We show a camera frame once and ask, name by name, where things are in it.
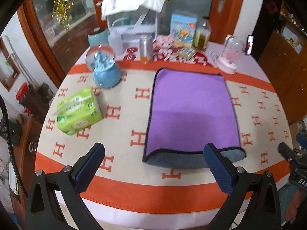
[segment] juice bottle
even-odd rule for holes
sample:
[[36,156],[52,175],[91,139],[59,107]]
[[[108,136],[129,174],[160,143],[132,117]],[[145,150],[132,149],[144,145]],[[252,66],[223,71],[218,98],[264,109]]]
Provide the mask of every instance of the juice bottle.
[[203,18],[197,25],[193,45],[198,50],[205,50],[211,35],[211,26],[207,18]]

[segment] green tissue package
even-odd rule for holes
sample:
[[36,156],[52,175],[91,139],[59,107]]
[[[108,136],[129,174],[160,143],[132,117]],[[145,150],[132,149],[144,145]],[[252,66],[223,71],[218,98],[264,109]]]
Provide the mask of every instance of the green tissue package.
[[103,119],[91,87],[58,103],[56,115],[59,130],[67,135],[73,135]]

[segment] yellow ball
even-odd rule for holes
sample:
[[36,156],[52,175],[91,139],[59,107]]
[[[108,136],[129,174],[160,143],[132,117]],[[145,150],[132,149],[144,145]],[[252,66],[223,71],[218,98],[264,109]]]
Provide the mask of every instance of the yellow ball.
[[58,7],[58,12],[59,12],[60,15],[64,15],[65,9],[64,9],[64,6],[63,6],[63,5],[60,5],[60,6]]

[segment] colorful box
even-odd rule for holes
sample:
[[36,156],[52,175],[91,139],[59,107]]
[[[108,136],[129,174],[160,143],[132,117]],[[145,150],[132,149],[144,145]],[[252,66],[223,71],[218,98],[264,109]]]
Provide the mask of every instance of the colorful box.
[[197,15],[175,11],[171,17],[170,34],[175,45],[179,47],[192,47],[196,30]]

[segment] metal bolt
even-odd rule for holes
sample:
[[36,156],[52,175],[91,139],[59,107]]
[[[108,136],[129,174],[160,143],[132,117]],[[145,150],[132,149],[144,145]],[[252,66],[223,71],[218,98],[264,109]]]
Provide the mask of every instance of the metal bolt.
[[35,172],[35,174],[36,174],[37,176],[40,176],[42,173],[43,173],[42,170],[38,170],[38,171]]
[[67,172],[69,172],[71,169],[72,169],[71,166],[65,166],[65,167],[63,168],[63,171],[64,171],[65,173],[67,173]]
[[268,177],[270,177],[270,176],[272,176],[272,172],[269,171],[269,170],[267,170],[267,171],[266,171],[266,175],[267,175]]
[[237,171],[242,174],[245,172],[245,169],[243,167],[237,167]]

